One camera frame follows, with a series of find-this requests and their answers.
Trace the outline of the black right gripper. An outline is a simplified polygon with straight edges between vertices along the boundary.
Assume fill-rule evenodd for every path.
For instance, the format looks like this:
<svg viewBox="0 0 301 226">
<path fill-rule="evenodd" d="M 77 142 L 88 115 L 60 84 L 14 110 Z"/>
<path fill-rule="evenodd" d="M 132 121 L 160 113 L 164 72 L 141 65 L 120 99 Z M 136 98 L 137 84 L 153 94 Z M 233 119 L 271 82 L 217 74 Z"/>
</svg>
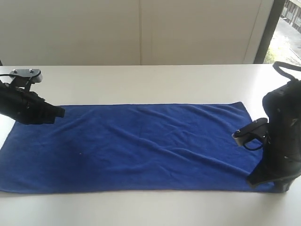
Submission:
<svg viewBox="0 0 301 226">
<path fill-rule="evenodd" d="M 246 181 L 251 188 L 274 181 L 275 190 L 285 193 L 301 174 L 301 82 L 267 93 L 262 105 L 269 118 L 269 142 Z"/>
</svg>

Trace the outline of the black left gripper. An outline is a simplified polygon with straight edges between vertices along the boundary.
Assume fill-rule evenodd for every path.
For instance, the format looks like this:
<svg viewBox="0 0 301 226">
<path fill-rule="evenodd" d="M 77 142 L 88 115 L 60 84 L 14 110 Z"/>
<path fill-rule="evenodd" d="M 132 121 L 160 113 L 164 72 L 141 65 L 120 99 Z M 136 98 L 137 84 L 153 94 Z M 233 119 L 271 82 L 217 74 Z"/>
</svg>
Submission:
<svg viewBox="0 0 301 226">
<path fill-rule="evenodd" d="M 65 109 L 53 106 L 30 91 L 32 83 L 24 88 L 13 83 L 0 83 L 0 113 L 25 125 L 53 124 L 56 117 L 63 118 Z"/>
</svg>

